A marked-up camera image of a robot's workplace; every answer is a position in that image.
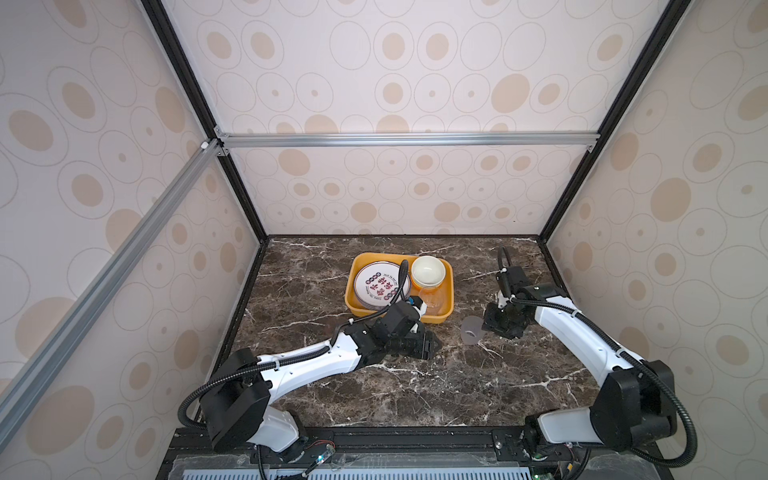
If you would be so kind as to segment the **cream white bowl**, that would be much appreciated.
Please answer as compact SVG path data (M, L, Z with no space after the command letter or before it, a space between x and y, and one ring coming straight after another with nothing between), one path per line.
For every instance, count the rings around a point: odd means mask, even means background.
M411 267L411 280L420 289L438 288L444 282L446 275L446 266L434 256L419 256Z

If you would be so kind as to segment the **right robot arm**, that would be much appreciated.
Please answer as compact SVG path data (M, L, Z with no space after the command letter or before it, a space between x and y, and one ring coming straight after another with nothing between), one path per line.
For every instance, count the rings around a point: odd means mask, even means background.
M566 346L599 387L588 407L527 417L522 443L530 457L572 444L630 452L666 468L681 468L695 459L698 434L675 393L670 367L620 344L562 289L532 283L521 267L500 266L496 280L499 291L486 306L484 330L516 339L536 324Z

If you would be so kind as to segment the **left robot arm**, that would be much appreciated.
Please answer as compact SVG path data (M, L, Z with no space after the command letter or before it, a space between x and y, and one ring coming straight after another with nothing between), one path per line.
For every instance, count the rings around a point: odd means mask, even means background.
M217 453L245 444L276 453L294 449L302 440L299 423L273 404L301 387L379 364L388 356L432 359L441 344L422 322L426 311L427 304L412 296L351 320L332 338L302 349L260 357L241 349L181 402L178 420L206 431Z

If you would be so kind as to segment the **white plate red rim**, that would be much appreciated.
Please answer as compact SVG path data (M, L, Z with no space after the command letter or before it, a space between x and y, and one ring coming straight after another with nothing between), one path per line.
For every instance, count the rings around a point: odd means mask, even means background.
M400 287L400 266L389 261L364 265L354 276L352 292L357 302L368 310L389 305Z

